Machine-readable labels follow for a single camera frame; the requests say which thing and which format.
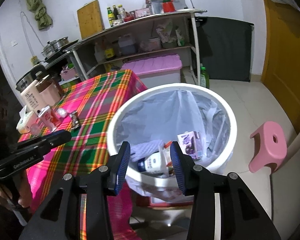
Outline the white water dispenser kettle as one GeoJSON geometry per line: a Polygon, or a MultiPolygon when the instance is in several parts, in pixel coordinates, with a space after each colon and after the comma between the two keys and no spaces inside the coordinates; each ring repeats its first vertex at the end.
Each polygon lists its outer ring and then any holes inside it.
{"type": "Polygon", "coordinates": [[[38,82],[38,80],[32,81],[20,93],[27,105],[27,109],[29,111],[33,111],[36,116],[38,116],[41,110],[48,105],[48,103],[45,102],[41,94],[38,92],[36,87],[38,82]]]}

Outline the white tissue pack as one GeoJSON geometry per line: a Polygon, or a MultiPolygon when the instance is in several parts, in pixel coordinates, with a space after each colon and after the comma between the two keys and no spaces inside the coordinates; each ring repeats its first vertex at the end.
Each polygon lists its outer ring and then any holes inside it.
{"type": "Polygon", "coordinates": [[[30,133],[31,126],[37,121],[37,115],[34,111],[27,112],[27,106],[24,106],[19,112],[20,119],[16,129],[20,134],[30,133]]]}

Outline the steel pot on stove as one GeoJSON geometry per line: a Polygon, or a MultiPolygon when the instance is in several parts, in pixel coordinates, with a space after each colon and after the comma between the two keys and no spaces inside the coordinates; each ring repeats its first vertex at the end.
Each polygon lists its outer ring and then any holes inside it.
{"type": "Polygon", "coordinates": [[[52,54],[59,51],[62,46],[69,43],[68,37],[63,37],[58,40],[48,41],[46,46],[43,48],[42,55],[46,58],[51,57],[52,54]]]}

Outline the white round trash bin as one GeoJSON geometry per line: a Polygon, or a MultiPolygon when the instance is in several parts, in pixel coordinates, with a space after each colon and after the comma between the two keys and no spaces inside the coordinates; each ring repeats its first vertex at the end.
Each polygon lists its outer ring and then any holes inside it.
{"type": "Polygon", "coordinates": [[[199,132],[203,157],[195,163],[223,174],[237,139],[230,105],[204,87],[173,83],[147,89],[124,103],[107,130],[107,149],[116,155],[121,143],[135,146],[153,140],[176,141],[179,134],[199,132]]]}

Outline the brown snack wrapper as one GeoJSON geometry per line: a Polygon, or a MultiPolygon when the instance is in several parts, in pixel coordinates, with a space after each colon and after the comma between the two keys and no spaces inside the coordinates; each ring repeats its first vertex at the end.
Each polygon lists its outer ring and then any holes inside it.
{"type": "Polygon", "coordinates": [[[76,130],[78,128],[81,127],[81,123],[79,121],[79,117],[78,117],[78,113],[77,111],[72,111],[69,114],[70,118],[71,118],[71,130],[76,130]]]}

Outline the plaid pink green tablecloth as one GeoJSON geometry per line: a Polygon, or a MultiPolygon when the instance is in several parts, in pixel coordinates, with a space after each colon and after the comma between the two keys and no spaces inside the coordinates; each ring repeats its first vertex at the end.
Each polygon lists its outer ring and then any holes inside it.
{"type": "Polygon", "coordinates": [[[89,174],[107,163],[110,121],[126,101],[146,89],[131,70],[102,74],[65,89],[65,97],[56,107],[69,113],[77,111],[81,126],[71,132],[70,142],[52,149],[43,161],[27,170],[32,212],[64,174],[89,174]]]}

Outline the purple milk carton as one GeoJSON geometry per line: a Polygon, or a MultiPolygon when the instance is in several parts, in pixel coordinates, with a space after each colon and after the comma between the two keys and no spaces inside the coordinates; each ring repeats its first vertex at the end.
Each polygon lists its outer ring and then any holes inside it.
{"type": "Polygon", "coordinates": [[[177,135],[179,146],[185,155],[198,160],[203,157],[203,147],[199,132],[190,131],[177,135]]]}

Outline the pink lid storage box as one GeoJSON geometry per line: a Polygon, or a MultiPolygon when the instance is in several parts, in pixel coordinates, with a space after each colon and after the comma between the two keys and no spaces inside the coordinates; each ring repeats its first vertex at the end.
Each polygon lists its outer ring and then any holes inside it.
{"type": "Polygon", "coordinates": [[[130,61],[122,66],[122,70],[131,70],[147,88],[170,83],[180,83],[182,61],[178,54],[148,57],[130,61]]]}

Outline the clear plastic cup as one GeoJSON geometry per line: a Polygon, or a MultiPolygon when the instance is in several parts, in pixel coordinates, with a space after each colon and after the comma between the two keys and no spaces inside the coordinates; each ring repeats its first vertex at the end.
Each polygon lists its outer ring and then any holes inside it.
{"type": "Polygon", "coordinates": [[[37,123],[32,124],[30,127],[30,133],[34,136],[39,136],[41,133],[41,128],[39,124],[37,123]]]}

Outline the pink plastic stool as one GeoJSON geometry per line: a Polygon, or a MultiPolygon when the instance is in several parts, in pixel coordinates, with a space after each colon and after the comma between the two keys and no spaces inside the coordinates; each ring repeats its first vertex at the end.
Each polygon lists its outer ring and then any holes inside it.
{"type": "Polygon", "coordinates": [[[250,139],[259,137],[260,143],[257,154],[248,167],[252,173],[264,166],[274,165],[271,172],[276,172],[287,156],[287,143],[282,127],[274,121],[264,122],[250,135],[250,139]]]}

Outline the pink jug brown lid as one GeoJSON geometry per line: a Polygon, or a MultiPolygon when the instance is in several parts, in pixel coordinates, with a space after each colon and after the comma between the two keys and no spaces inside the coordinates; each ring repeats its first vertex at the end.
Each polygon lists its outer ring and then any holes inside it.
{"type": "Polygon", "coordinates": [[[36,89],[43,98],[43,100],[49,105],[54,106],[61,101],[64,96],[63,89],[59,83],[50,75],[42,78],[37,84],[36,89]]]}

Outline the white blue pouch in bin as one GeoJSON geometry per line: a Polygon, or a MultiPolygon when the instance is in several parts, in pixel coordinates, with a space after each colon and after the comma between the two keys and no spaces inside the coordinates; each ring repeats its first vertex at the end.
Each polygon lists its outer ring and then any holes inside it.
{"type": "Polygon", "coordinates": [[[138,171],[149,174],[168,173],[166,158],[163,153],[156,152],[137,162],[138,171]]]}

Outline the green plastic bottle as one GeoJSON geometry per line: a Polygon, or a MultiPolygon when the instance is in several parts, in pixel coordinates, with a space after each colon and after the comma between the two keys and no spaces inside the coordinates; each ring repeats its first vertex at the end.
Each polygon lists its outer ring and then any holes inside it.
{"type": "Polygon", "coordinates": [[[207,89],[210,88],[209,74],[206,71],[206,68],[202,64],[200,65],[200,85],[207,89]]]}

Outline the clear plastic wrap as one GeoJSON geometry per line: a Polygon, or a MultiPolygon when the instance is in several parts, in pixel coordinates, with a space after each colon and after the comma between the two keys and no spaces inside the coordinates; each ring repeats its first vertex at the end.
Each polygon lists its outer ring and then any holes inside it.
{"type": "Polygon", "coordinates": [[[60,119],[65,119],[69,115],[69,113],[63,108],[58,108],[58,109],[56,109],[56,115],[60,119]]]}

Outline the wooden cutting board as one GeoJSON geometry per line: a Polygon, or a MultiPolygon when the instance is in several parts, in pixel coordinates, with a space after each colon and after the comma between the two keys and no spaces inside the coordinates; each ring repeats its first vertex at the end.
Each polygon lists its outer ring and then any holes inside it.
{"type": "Polygon", "coordinates": [[[104,30],[104,23],[98,0],[94,0],[78,9],[77,17],[82,39],[104,30]]]}

